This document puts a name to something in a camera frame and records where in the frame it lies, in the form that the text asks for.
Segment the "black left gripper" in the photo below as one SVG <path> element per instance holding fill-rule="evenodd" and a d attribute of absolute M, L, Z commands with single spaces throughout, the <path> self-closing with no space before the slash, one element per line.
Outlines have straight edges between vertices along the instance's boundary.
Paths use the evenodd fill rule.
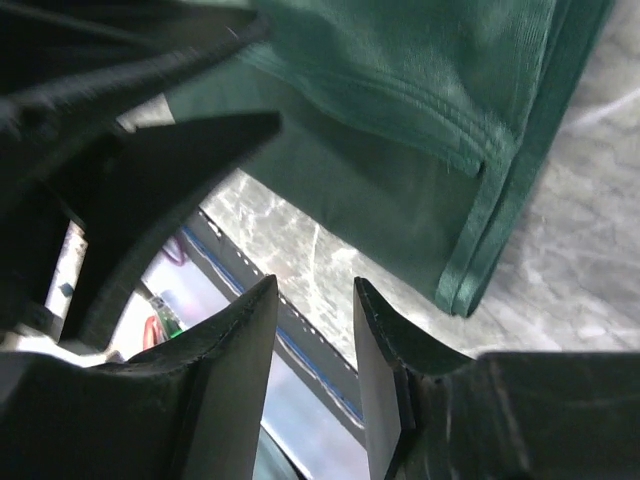
<path fill-rule="evenodd" d="M 136 283 L 211 190 L 280 130 L 275 112 L 129 131 L 130 110 L 268 32 L 186 1 L 1 5 L 1 324 L 42 307 L 69 222 L 87 248 L 60 339 L 107 347 Z"/>

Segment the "dark green cloth napkin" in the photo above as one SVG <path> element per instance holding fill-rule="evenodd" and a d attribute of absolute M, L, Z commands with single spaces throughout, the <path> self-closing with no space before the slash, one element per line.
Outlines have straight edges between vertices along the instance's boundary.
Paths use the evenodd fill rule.
<path fill-rule="evenodd" d="M 433 302 L 477 307 L 609 1 L 258 1 L 266 42 L 171 92 L 273 109 L 246 172 Z"/>

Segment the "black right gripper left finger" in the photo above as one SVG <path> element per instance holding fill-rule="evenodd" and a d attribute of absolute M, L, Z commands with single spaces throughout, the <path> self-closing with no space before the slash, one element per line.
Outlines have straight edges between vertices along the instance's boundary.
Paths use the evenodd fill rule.
<path fill-rule="evenodd" d="M 1 357 L 5 479 L 248 479 L 278 311 L 274 276 L 124 363 Z"/>

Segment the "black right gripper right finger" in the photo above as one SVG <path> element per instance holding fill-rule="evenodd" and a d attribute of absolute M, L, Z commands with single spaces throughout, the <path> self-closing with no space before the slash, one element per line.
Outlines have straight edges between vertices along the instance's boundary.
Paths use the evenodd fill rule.
<path fill-rule="evenodd" d="M 374 479 L 635 479 L 639 356 L 465 356 L 354 281 L 354 334 Z"/>

